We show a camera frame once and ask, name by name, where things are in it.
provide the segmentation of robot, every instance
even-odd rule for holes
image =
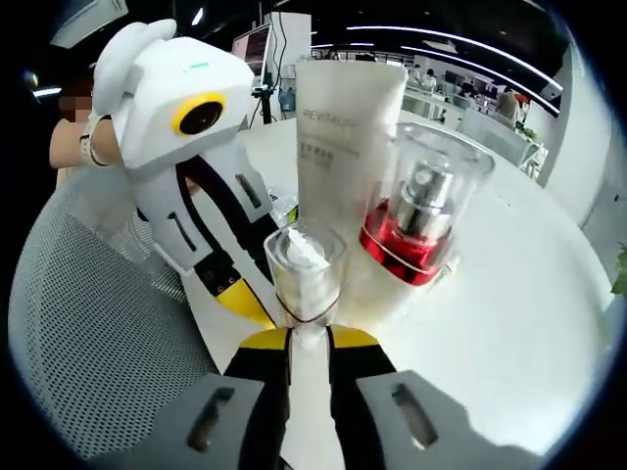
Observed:
[[[195,271],[227,308],[272,327],[184,184],[192,179],[215,201],[271,282],[263,248],[277,228],[271,203],[235,140],[253,73],[235,56],[175,32],[174,20],[120,30],[94,70],[93,112],[113,121],[131,196],[152,226],[155,250],[182,276]]]

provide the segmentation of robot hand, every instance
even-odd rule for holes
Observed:
[[[195,270],[217,298],[234,285],[242,298],[250,289],[241,287],[231,257],[196,213],[184,179],[214,199],[269,279],[263,240],[276,229],[271,205],[235,141],[253,73],[209,44],[174,38],[175,27],[173,20],[133,23],[114,36],[96,64],[94,111],[112,118],[131,195],[152,225],[156,251],[181,275]],[[252,293],[244,297],[258,302]]]

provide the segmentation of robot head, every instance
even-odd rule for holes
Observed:
[[[127,26],[118,33],[126,39],[112,39],[122,55],[134,53],[132,61],[111,59],[109,45],[103,51],[119,84],[113,98],[98,100],[94,79],[94,109],[112,116],[124,165],[132,169],[174,165],[228,143],[250,102],[253,73],[243,61],[196,39],[146,32],[159,23],[134,35],[124,32]]]

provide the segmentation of yellow camera ring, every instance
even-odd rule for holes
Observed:
[[[221,93],[192,96],[176,109],[170,125],[178,135],[200,134],[217,122],[224,108],[226,97]]]

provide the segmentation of red perfume bottle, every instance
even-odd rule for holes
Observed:
[[[401,124],[395,179],[372,198],[360,242],[399,279],[421,286],[447,261],[454,228],[494,161],[451,134]]]

